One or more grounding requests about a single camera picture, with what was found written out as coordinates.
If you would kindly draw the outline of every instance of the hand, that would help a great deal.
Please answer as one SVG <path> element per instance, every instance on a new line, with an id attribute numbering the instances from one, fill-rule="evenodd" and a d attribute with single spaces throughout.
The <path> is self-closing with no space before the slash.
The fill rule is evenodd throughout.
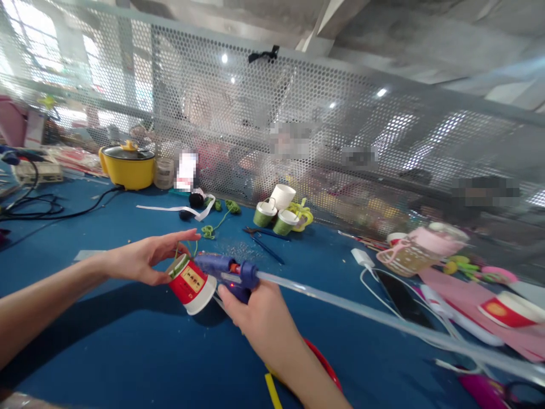
<path id="1" fill-rule="evenodd" d="M 178 254 L 191 255 L 187 247 L 179 243 L 182 240 L 200 240 L 197 229 L 191 229 L 164 236 L 148 237 L 147 239 L 119 247 L 93 256 L 100 269 L 109 278 L 131 279 L 148 285 L 159 285 L 170 282 L 166 273 L 154 270 L 152 267 L 166 258 L 174 258 L 176 248 Z"/>
<path id="2" fill-rule="evenodd" d="M 248 305 L 223 285 L 218 291 L 235 325 L 257 355 L 281 377 L 297 365 L 301 356 L 310 353 L 276 284 L 262 281 Z"/>

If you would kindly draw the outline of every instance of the green paper cup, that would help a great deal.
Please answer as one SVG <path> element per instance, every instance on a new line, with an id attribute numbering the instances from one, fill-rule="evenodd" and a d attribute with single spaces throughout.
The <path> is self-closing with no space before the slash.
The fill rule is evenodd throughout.
<path id="1" fill-rule="evenodd" d="M 287 236 L 289 232 L 297 225 L 299 218 L 293 212 L 289 210 L 282 210 L 278 213 L 278 218 L 272 231 L 277 235 Z"/>
<path id="2" fill-rule="evenodd" d="M 270 200 L 269 203 L 265 201 L 259 202 L 255 207 L 254 224 L 259 227 L 267 227 L 276 212 L 277 210 L 276 207 L 274 207 L 274 199 L 273 203 L 271 203 Z"/>

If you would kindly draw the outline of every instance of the white ribbon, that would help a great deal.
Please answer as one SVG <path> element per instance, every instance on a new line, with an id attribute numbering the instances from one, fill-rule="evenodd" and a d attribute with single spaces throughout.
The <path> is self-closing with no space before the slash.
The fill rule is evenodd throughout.
<path id="1" fill-rule="evenodd" d="M 214 197 L 214 195 L 207 194 L 207 195 L 204 195 L 204 196 L 207 197 L 207 198 L 212 198 L 212 200 L 210 201 L 210 203 L 208 204 L 206 209 L 204 209 L 201 213 L 199 213 L 195 209 L 192 209 L 191 207 L 187 207 L 187 206 L 153 207 L 153 206 L 140 206 L 140 205 L 138 205 L 136 207 L 144 208 L 144 209 L 147 209 L 147 210 L 161 210 L 161 211 L 187 210 L 188 212 L 191 212 L 191 213 L 193 213 L 195 215 L 195 220 L 197 220 L 197 222 L 201 222 L 202 220 L 204 220 L 206 218 L 206 216 L 208 216 L 208 213 L 210 213 L 210 209 L 212 208 L 212 206 L 214 205 L 214 202 L 216 201 L 216 198 Z"/>

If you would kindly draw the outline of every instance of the glass jar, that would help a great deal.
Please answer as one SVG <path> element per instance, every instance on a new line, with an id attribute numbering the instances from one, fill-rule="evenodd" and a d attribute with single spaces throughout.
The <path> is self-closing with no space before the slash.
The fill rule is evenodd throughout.
<path id="1" fill-rule="evenodd" d="M 377 253 L 376 258 L 394 273 L 411 277 L 442 258 L 455 255 L 468 240 L 469 236 L 460 229 L 435 222 L 413 230 L 391 249 Z"/>
<path id="2" fill-rule="evenodd" d="M 157 159 L 153 184 L 162 190 L 174 186 L 174 161 L 172 159 Z"/>

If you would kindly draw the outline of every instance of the pink paper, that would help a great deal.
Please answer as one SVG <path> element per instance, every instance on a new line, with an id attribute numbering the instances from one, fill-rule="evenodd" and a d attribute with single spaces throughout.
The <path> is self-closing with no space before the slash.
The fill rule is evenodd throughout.
<path id="1" fill-rule="evenodd" d="M 477 309 L 478 305 L 494 298 L 495 293 L 476 282 L 466 283 L 434 269 L 426 269 L 419 275 L 450 305 L 490 333 L 501 338 L 524 358 L 532 362 L 545 361 L 545 325 L 518 329 L 504 328 L 492 322 Z"/>

